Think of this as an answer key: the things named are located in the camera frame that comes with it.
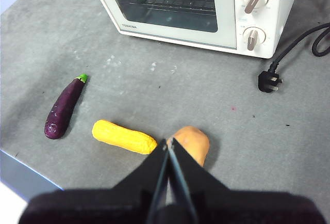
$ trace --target oven glass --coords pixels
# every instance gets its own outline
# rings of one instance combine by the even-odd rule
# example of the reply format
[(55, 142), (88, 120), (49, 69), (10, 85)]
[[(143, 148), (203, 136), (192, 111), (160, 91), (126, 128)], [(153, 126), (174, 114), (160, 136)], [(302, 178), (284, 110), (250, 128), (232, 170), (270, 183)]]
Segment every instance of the oven glass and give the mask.
[(133, 22), (217, 32), (215, 0), (116, 0)]

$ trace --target eggplant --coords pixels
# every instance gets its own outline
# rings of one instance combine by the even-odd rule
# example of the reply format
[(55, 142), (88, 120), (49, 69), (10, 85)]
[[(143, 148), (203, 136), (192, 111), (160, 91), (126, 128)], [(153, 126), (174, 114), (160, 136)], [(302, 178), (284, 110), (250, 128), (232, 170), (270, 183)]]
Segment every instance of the eggplant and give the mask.
[(49, 139), (59, 139), (65, 134), (86, 80), (85, 74), (74, 78), (56, 100), (45, 124), (44, 132)]

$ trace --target black cable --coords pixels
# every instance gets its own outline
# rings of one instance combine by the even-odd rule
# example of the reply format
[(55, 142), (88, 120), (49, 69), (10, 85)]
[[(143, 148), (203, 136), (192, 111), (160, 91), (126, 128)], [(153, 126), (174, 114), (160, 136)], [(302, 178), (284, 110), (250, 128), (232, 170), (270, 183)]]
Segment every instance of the black cable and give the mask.
[(275, 73), (275, 70), (277, 69), (277, 66), (279, 64), (279, 62), (283, 59), (284, 56), (286, 56), (301, 40), (303, 40), (305, 37), (307, 37), (308, 35), (318, 31), (318, 30), (321, 30), (321, 29), (325, 29), (325, 28), (328, 28), (326, 29), (323, 33), (321, 33), (317, 39), (315, 40), (315, 42), (313, 43), (313, 46), (312, 46), (312, 53), (315, 55), (315, 56), (318, 56), (318, 57), (321, 57), (321, 56), (325, 56), (327, 54), (330, 53), (330, 46), (322, 51), (322, 52), (319, 52), (317, 50), (317, 47), (319, 45), (319, 43), (321, 42), (321, 40), (327, 35), (327, 34), (330, 34), (330, 23), (326, 23), (326, 24), (322, 24), (322, 25), (319, 25), (317, 27), (314, 27), (308, 31), (306, 31), (305, 33), (303, 33), (301, 36), (299, 36), (297, 39), (295, 39), (270, 65), (269, 67), (269, 70), (268, 72), (271, 72), (271, 73)]

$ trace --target toaster oven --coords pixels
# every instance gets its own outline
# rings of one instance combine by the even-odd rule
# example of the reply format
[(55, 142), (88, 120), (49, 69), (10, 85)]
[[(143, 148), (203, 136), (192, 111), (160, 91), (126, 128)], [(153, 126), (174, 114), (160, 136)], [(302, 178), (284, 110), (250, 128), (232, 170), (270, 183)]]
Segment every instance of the toaster oven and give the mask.
[(101, 0), (124, 35), (271, 58), (294, 0)]

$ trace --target power cord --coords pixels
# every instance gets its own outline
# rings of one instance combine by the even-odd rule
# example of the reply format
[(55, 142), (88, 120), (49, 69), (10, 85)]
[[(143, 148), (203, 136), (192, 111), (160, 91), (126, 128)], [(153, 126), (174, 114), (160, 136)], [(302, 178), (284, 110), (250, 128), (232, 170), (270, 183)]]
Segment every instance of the power cord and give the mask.
[(301, 40), (306, 38), (308, 35), (318, 31), (327, 28), (324, 32), (322, 32), (312, 46), (312, 53), (315, 56), (322, 57), (330, 53), (330, 46), (322, 51), (318, 51), (318, 45), (321, 42), (321, 40), (328, 34), (330, 34), (330, 23), (325, 23), (322, 25), (319, 25), (317, 27), (314, 27), (306, 32), (304, 32), (301, 36), (299, 36), (297, 39), (295, 39), (273, 62), (271, 63), (268, 71), (263, 71), (259, 74), (258, 77), (258, 87), (260, 91), (263, 92), (272, 92), (278, 90), (278, 84), (282, 83), (282, 79), (279, 79), (279, 75), (275, 73), (279, 62), (285, 57)]

